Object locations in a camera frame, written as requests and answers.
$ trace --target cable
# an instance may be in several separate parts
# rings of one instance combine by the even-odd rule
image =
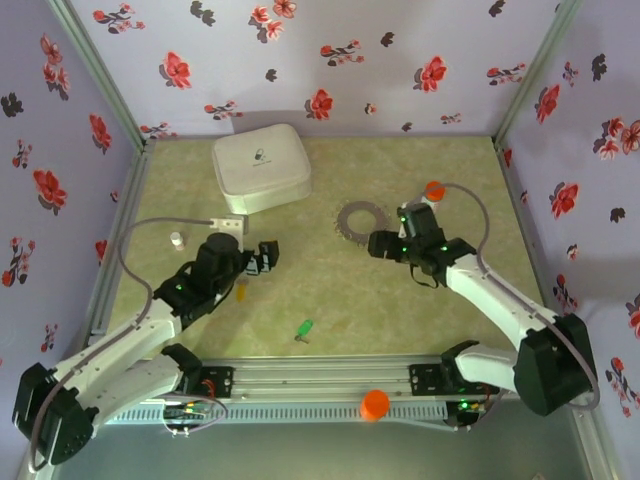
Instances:
[[[53,401],[55,396],[58,394],[58,392],[60,392],[60,390],[62,390],[65,384],[69,380],[71,380],[71,378],[73,378],[73,376],[77,372],[79,372],[80,369],[82,369],[82,367],[87,365],[91,360],[93,360],[96,356],[100,355],[107,348],[111,347],[111,345],[120,341],[123,337],[128,335],[131,331],[135,330],[136,327],[142,322],[144,317],[147,315],[147,313],[149,312],[149,309],[151,308],[151,302],[153,301],[153,288],[151,287],[151,285],[149,285],[147,281],[140,278],[138,275],[133,273],[129,269],[129,267],[127,267],[124,261],[123,246],[126,238],[131,234],[131,232],[135,228],[141,225],[146,225],[148,223],[156,223],[156,222],[178,222],[178,223],[187,223],[192,225],[212,225],[213,224],[211,220],[194,220],[191,218],[175,218],[175,217],[154,217],[154,218],[147,218],[145,220],[140,220],[139,222],[136,222],[130,225],[129,227],[127,227],[127,229],[120,234],[116,242],[118,261],[120,262],[120,265],[122,265],[122,268],[127,273],[127,275],[129,275],[134,281],[138,282],[140,285],[144,287],[147,294],[144,307],[142,308],[142,311],[140,312],[140,314],[135,318],[135,320],[131,322],[128,328],[124,329],[118,335],[114,336],[113,338],[105,342],[103,345],[96,348],[89,355],[85,356],[82,360],[80,360],[76,365],[74,365],[71,368],[71,370],[69,370],[69,372],[64,377],[62,377],[58,381],[58,383],[51,389],[49,394],[45,397],[44,401],[42,402],[42,405],[38,409],[38,413],[36,414],[36,418],[33,422],[33,429],[31,431],[31,442],[29,444],[29,456],[30,456],[29,471],[31,473],[38,473],[47,465],[46,459],[40,465],[36,465],[36,455],[37,455],[37,449],[38,449],[38,438],[40,438],[40,433],[42,432],[42,422],[44,421],[44,416],[46,415],[47,410],[49,409],[49,406],[51,405],[51,402]]]
[[[589,383],[591,383],[591,388],[593,390],[593,399],[591,399],[591,401],[587,405],[569,403],[568,406],[573,408],[573,409],[575,409],[575,410],[593,410],[593,409],[595,409],[598,406],[598,404],[600,403],[600,387],[598,386],[598,379],[596,378],[595,374],[591,370],[591,367],[589,366],[589,364],[587,363],[585,358],[582,356],[582,354],[571,343],[571,341],[569,341],[569,339],[558,329],[558,327],[556,327],[553,323],[551,323],[549,320],[544,318],[543,315],[540,315],[540,313],[538,313],[535,308],[531,307],[527,302],[525,302],[518,295],[513,293],[508,287],[503,285],[502,282],[498,281],[493,275],[491,275],[491,272],[489,272],[489,269],[485,265],[484,259],[482,258],[482,251],[484,250],[484,247],[485,247],[487,241],[489,240],[489,233],[491,231],[491,225],[490,225],[490,222],[489,222],[489,212],[487,211],[487,207],[485,206],[485,204],[482,202],[480,197],[478,197],[478,195],[476,195],[473,191],[471,191],[467,187],[464,187],[462,185],[458,185],[457,183],[452,183],[452,182],[438,184],[438,185],[436,185],[434,187],[431,187],[431,188],[425,190],[424,194],[426,195],[427,193],[429,193],[431,191],[435,191],[435,190],[441,189],[443,187],[445,187],[445,188],[446,187],[453,187],[455,189],[463,191],[464,193],[466,193],[467,195],[469,195],[471,198],[473,198],[476,201],[476,203],[480,207],[480,210],[482,211],[482,216],[484,218],[484,234],[482,235],[482,240],[480,240],[480,243],[478,244],[476,257],[477,257],[477,260],[478,260],[478,268],[480,268],[480,271],[483,273],[483,275],[485,275],[491,282],[494,283],[494,285],[496,285],[503,292],[505,292],[508,296],[510,296],[513,300],[515,300],[516,303],[518,303],[522,308],[524,308],[530,315],[533,315],[535,318],[540,320],[547,328],[549,328],[549,330],[551,330],[551,332],[557,338],[560,339],[560,341],[564,344],[564,346],[567,347],[567,350],[569,350],[571,355],[573,355],[573,358],[575,358],[576,361],[578,362],[578,365],[580,365],[580,368],[582,368],[584,373],[587,375],[587,378],[589,379]],[[498,395],[496,397],[496,399],[494,400],[493,405],[495,405],[495,403],[500,398],[501,398],[501,395]]]
[[[213,408],[218,405],[220,407],[222,407],[222,410],[224,411],[224,414],[219,416],[219,417],[214,417],[212,420],[209,420],[208,422],[205,422],[203,424],[199,424],[195,427],[190,427],[190,426],[184,426],[183,425],[183,433],[182,435],[189,435],[192,432],[199,432],[200,430],[204,430],[205,428],[209,428],[212,425],[215,425],[216,423],[219,423],[221,421],[223,421],[224,419],[226,419],[229,416],[229,409],[227,408],[227,406],[222,403],[220,400],[218,400],[217,398],[211,398],[211,397],[205,397],[205,396],[200,396],[200,395],[189,395],[189,394],[182,394],[182,393],[168,393],[165,395],[160,395],[158,398],[162,398],[165,400],[200,400],[203,402],[208,402],[211,405],[211,409],[209,410],[209,415],[211,415],[213,417]],[[162,424],[164,425],[164,428],[166,428],[169,432],[171,432],[173,435],[178,435],[178,430],[172,430],[169,428],[169,426],[167,425],[167,422],[164,419],[164,415],[162,418]]]

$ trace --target orange bottle cap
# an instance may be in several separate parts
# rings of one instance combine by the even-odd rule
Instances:
[[[440,182],[427,183],[425,192],[433,187],[437,187],[438,185],[441,185],[441,183]],[[439,202],[444,198],[445,191],[446,191],[446,188],[444,187],[431,190],[429,193],[426,194],[427,200],[431,200],[432,202]]]
[[[382,390],[371,390],[360,405],[360,414],[368,422],[377,422],[384,417],[391,408],[389,396]]]

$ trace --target purple wall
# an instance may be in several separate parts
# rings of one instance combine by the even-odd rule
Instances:
[[[112,192],[123,187],[134,153],[46,2],[5,3],[0,16],[3,479],[15,478],[26,447],[11,423],[19,377],[35,362],[57,363],[80,330],[100,268],[99,242],[109,236],[116,212]]]
[[[640,471],[639,17],[633,0],[586,0],[506,142],[545,293],[588,324],[629,479]]]
[[[146,136],[493,134],[559,2],[71,1]]]

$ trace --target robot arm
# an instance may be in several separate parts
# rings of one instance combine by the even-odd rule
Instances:
[[[476,250],[462,239],[447,240],[428,205],[398,210],[404,237],[374,232],[369,254],[418,267],[451,288],[491,320],[515,347],[503,351],[475,341],[463,342],[442,355],[448,381],[456,379],[495,385],[517,392],[539,415],[548,415],[589,391],[585,370],[554,330],[571,343],[591,371],[595,371],[586,326],[574,314],[557,315],[509,285],[479,262]]]
[[[48,464],[74,456],[100,425],[140,401],[176,390],[193,391],[202,363],[182,345],[165,347],[149,362],[136,362],[211,313],[242,272],[268,272],[279,256],[277,242],[261,242],[257,254],[241,250],[241,220],[213,219],[211,226],[219,232],[209,235],[195,261],[183,265],[153,292],[143,318],[136,314],[52,369],[37,363],[22,375],[13,423],[32,440],[36,417],[44,412],[34,441]]]

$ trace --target gray cable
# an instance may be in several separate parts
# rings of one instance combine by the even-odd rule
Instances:
[[[478,197],[478,195],[476,195],[474,192],[469,190],[467,187],[463,187],[462,185],[458,185],[457,183],[452,183],[452,182],[436,185],[426,190],[424,193],[426,195],[427,193],[434,190],[438,190],[442,187],[453,187],[455,189],[465,192],[467,195],[469,195],[471,198],[473,198],[476,201],[476,203],[480,207],[480,210],[482,210],[482,216],[484,217],[485,227],[484,227],[484,234],[482,235],[482,240],[480,240],[480,243],[478,244],[478,248],[477,248],[478,253],[476,257],[478,259],[478,267],[480,268],[480,271],[483,273],[483,275],[485,275],[491,282],[494,283],[494,285],[496,285],[503,292],[509,295],[513,300],[515,300],[516,303],[518,303],[522,308],[524,308],[527,311],[527,313],[529,313],[530,315],[533,315],[535,318],[540,320],[547,328],[549,328],[549,330],[551,330],[551,332],[560,339],[560,341],[564,344],[564,346],[567,347],[567,350],[569,350],[571,355],[573,355],[573,357],[576,359],[576,361],[580,365],[580,368],[582,368],[582,370],[584,370],[584,373],[587,375],[587,378],[591,383],[591,388],[593,389],[593,398],[586,405],[569,403],[568,406],[575,410],[595,409],[600,403],[600,387],[598,386],[598,379],[596,378],[595,374],[591,370],[591,367],[589,366],[585,358],[582,356],[582,354],[569,341],[569,339],[560,330],[558,330],[558,327],[556,327],[553,323],[551,323],[549,320],[544,318],[544,316],[538,313],[535,308],[531,307],[529,304],[527,304],[527,302],[525,302],[518,295],[513,293],[507,286],[503,285],[502,282],[498,281],[493,275],[491,275],[491,272],[489,272],[489,269],[485,265],[484,259],[482,258],[482,251],[484,250],[484,246],[489,240],[489,233],[491,230],[491,225],[489,223],[489,212],[487,211],[487,207],[485,206],[485,204],[482,202],[480,197]]]
[[[135,228],[141,225],[146,225],[148,223],[156,223],[156,222],[178,222],[178,223],[188,223],[193,225],[212,225],[213,224],[211,220],[194,220],[190,218],[175,218],[175,217],[154,217],[154,218],[147,218],[145,220],[136,222],[133,225],[130,225],[129,227],[127,227],[127,229],[124,232],[122,232],[122,234],[120,234],[120,237],[118,237],[118,240],[116,242],[116,245],[118,247],[118,250],[117,250],[118,261],[120,262],[120,265],[122,265],[122,268],[127,273],[127,275],[129,275],[134,281],[138,282],[140,285],[144,287],[147,294],[147,299],[145,300],[145,304],[144,304],[144,307],[142,308],[142,312],[140,312],[140,314],[135,318],[135,320],[131,322],[128,328],[124,329],[118,335],[109,339],[103,345],[96,348],[93,352],[91,352],[89,355],[87,355],[82,360],[80,360],[76,365],[73,366],[73,368],[71,368],[71,370],[69,370],[69,372],[64,377],[60,379],[60,381],[51,389],[49,394],[45,397],[44,401],[42,402],[42,405],[40,406],[40,409],[38,410],[38,413],[36,414],[36,418],[33,423],[33,430],[31,431],[31,443],[29,444],[29,456],[30,456],[29,471],[31,473],[37,473],[47,465],[46,459],[40,465],[36,465],[36,454],[38,449],[38,438],[40,438],[40,433],[42,431],[42,422],[44,420],[44,416],[47,413],[49,405],[51,405],[51,402],[53,401],[55,396],[58,394],[60,390],[62,390],[65,384],[77,372],[79,372],[80,369],[82,369],[82,367],[87,365],[91,360],[93,360],[96,356],[100,355],[103,351],[105,351],[111,345],[120,341],[124,336],[128,335],[131,331],[135,330],[135,328],[142,322],[144,317],[149,312],[149,309],[151,308],[151,302],[153,301],[153,288],[151,287],[151,285],[149,285],[147,281],[140,278],[138,275],[133,273],[129,269],[129,267],[127,267],[124,261],[123,246],[126,238],[131,234],[131,232]]]

